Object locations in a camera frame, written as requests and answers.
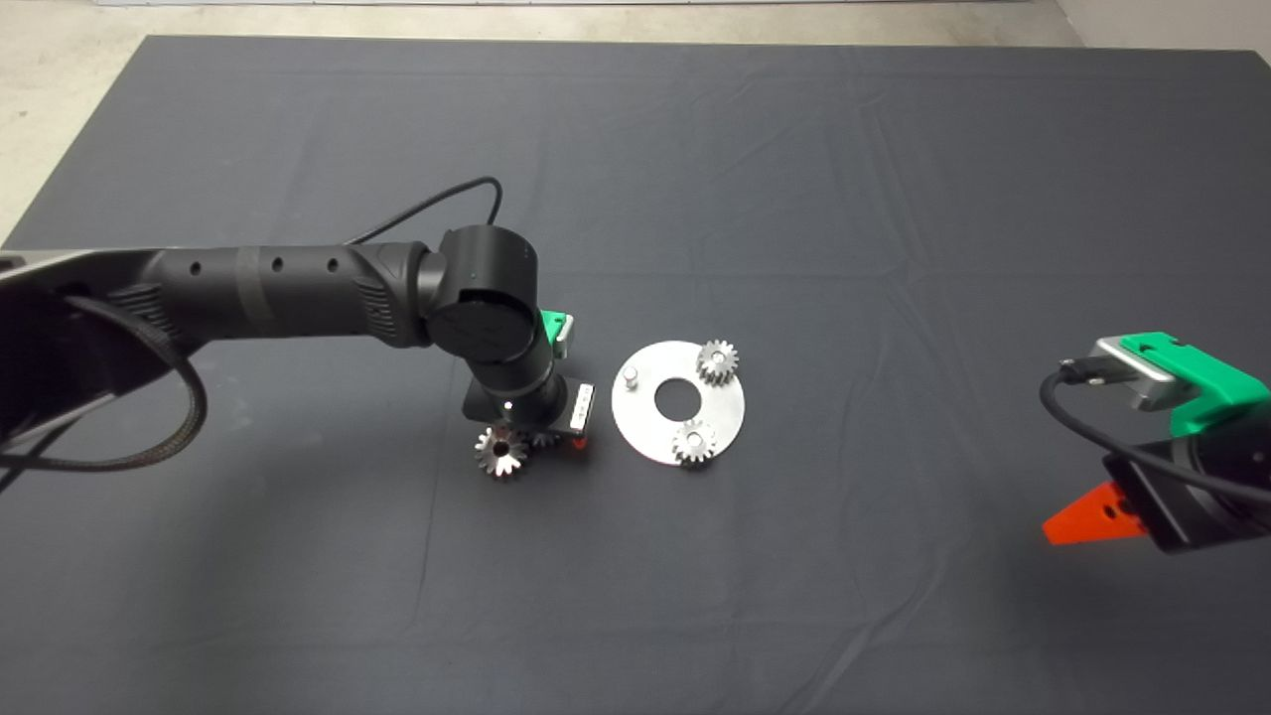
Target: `gear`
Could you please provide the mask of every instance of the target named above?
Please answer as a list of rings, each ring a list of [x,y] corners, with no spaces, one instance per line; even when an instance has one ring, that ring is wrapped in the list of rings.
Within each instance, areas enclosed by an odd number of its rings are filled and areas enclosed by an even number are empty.
[[[492,425],[477,438],[477,464],[496,481],[515,479],[529,457],[525,436],[507,425]]]
[[[530,438],[530,447],[534,450],[552,450],[561,444],[561,436],[555,433],[534,433]]]
[[[688,420],[675,433],[671,450],[684,467],[704,465],[716,456],[714,431],[702,420]]]
[[[710,339],[698,352],[698,376],[707,385],[721,386],[737,372],[737,348],[723,339]]]

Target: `round metal disc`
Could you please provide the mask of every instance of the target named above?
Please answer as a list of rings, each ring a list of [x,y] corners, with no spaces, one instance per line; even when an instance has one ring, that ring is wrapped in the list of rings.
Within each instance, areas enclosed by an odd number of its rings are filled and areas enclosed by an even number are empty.
[[[716,433],[716,453],[723,452],[741,432],[746,415],[746,396],[736,376],[726,385],[710,386],[698,376],[698,352],[702,345],[683,339],[655,342],[628,357],[618,376],[610,404],[614,423],[636,452],[662,465],[679,465],[671,443],[683,422],[669,420],[657,409],[657,389],[681,380],[698,389],[702,409],[691,419],[710,425]],[[636,371],[636,387],[628,389],[630,371]]]

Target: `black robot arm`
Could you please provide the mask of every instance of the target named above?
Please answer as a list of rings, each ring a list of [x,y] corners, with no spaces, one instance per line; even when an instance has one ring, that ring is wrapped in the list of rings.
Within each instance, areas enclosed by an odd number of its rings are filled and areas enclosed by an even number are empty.
[[[473,372],[468,418],[586,436],[591,390],[555,371],[538,255],[498,226],[449,231],[436,251],[383,243],[0,253],[0,447],[170,371],[67,296],[122,309],[187,356],[235,338],[367,334],[394,347],[437,344]]]

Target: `black cable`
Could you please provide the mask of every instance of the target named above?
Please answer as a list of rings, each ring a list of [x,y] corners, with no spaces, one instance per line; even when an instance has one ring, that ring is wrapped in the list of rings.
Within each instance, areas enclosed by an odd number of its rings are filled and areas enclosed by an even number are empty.
[[[1196,489],[1202,489],[1215,494],[1221,494],[1224,497],[1230,497],[1233,499],[1240,499],[1244,502],[1254,502],[1258,504],[1271,505],[1271,490],[1258,489],[1253,486],[1242,485],[1239,483],[1233,483],[1230,480],[1224,480],[1221,478],[1215,478],[1213,475],[1205,475],[1195,470],[1188,470],[1174,465],[1168,460],[1163,460],[1152,455],[1150,452],[1139,450],[1132,444],[1126,444],[1115,437],[1099,432],[1091,425],[1083,423],[1082,420],[1073,417],[1071,413],[1064,409],[1059,404],[1055,396],[1055,389],[1060,385],[1074,385],[1078,382],[1085,382],[1082,377],[1075,377],[1073,372],[1060,370],[1052,373],[1041,384],[1041,390],[1038,398],[1041,398],[1041,405],[1050,413],[1051,418],[1059,420],[1059,424],[1073,431],[1078,436],[1093,442],[1094,444],[1107,450],[1112,455],[1117,455],[1135,462],[1144,467],[1155,470],[1167,478],[1176,479],[1183,484],[1191,485]]]
[[[66,434],[66,431],[71,429],[75,422],[76,420],[71,420],[70,423],[66,423],[60,428],[48,431],[44,434],[44,437],[39,438],[39,442],[37,442],[34,447],[28,450],[27,453],[22,456],[22,458],[29,460],[32,457],[39,457],[41,455],[43,455],[44,451],[50,448],[50,446],[57,442],[57,438],[62,437],[64,434]],[[13,485],[13,483],[18,481],[18,478],[20,478],[25,471],[27,471],[25,465],[18,465],[15,467],[10,467],[9,471],[5,472],[3,478],[0,478],[0,494],[3,494],[4,490],[9,489],[9,486]]]
[[[172,433],[167,439],[149,450],[127,457],[92,462],[39,457],[36,453],[36,448],[39,448],[37,443],[29,455],[0,455],[0,467],[9,467],[10,470],[48,470],[52,472],[116,472],[156,465],[188,447],[203,427],[203,420],[207,419],[207,391],[203,390],[203,382],[198,378],[194,367],[189,364],[188,357],[173,344],[168,333],[127,310],[116,307],[109,302],[78,295],[69,295],[65,300],[90,315],[102,317],[122,328],[159,356],[159,359],[175,371],[186,384],[186,389],[189,391],[189,411],[186,414],[186,419],[180,423],[180,427],[177,428],[177,432]],[[50,433],[44,439],[48,439],[55,433]]]
[[[464,183],[458,183],[455,185],[451,185],[450,188],[442,190],[441,193],[435,193],[425,198],[423,201],[416,203],[414,206],[411,206],[405,211],[402,211],[400,213],[372,227],[371,230],[346,240],[344,245],[357,245],[358,243],[366,243],[367,240],[380,235],[381,232],[391,230],[398,225],[405,222],[419,211],[423,211],[425,208],[428,208],[431,206],[436,206],[437,203],[441,203],[442,201],[450,198],[451,196],[458,196],[465,190],[477,188],[478,185],[482,184],[489,184],[494,187],[494,203],[489,207],[489,217],[486,218],[487,224],[493,224],[494,218],[498,217],[498,207],[503,204],[503,184],[498,183],[498,179],[494,177],[478,177],[472,180],[465,180]]]

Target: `green 3d-printed part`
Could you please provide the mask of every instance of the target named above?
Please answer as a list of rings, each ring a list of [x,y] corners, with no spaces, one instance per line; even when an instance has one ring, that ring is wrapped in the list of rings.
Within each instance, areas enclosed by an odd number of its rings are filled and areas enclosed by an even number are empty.
[[[1199,347],[1183,344],[1168,333],[1122,335],[1121,347],[1200,392],[1176,408],[1171,415],[1169,432],[1176,438],[1202,433],[1211,425],[1271,400],[1271,391],[1257,378],[1237,371]]]
[[[548,343],[552,344],[552,352],[557,359],[564,359],[569,352],[569,329],[573,317],[559,310],[539,311],[543,312],[543,328],[547,331]]]

